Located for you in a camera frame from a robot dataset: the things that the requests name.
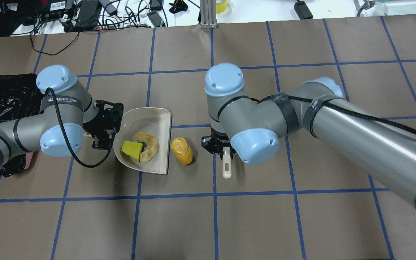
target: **white tray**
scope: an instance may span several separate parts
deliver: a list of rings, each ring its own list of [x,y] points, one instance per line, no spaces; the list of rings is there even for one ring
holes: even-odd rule
[[[113,151],[125,166],[146,173],[168,173],[168,158],[171,134],[171,113],[164,108],[141,107],[123,115],[120,131],[115,136]],[[158,142],[158,152],[148,162],[138,162],[121,151],[125,140],[136,142],[134,134],[149,132]]]

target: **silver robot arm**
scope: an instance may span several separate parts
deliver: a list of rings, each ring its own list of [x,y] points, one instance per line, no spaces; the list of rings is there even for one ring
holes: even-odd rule
[[[66,136],[74,153],[81,149],[83,129],[90,132],[93,148],[105,150],[110,146],[107,129],[119,131],[123,106],[95,101],[65,66],[43,69],[36,85],[44,94],[51,88],[55,95]],[[104,105],[115,105],[104,110]],[[41,150],[50,156],[71,156],[58,122],[53,95],[45,96],[38,114],[19,120],[0,123],[0,168],[11,158]]]
[[[207,72],[212,134],[202,138],[202,146],[210,153],[222,158],[229,148],[230,157],[238,153],[245,163],[262,163],[279,150],[280,137],[305,128],[416,208],[415,134],[372,120],[373,114],[342,99],[340,87],[329,78],[308,81],[258,104],[243,85],[243,74],[233,64],[218,64]]]

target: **yellow tape roll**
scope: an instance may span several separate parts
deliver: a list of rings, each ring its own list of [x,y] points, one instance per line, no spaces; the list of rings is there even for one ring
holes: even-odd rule
[[[216,13],[222,13],[228,8],[228,0],[216,0]]]

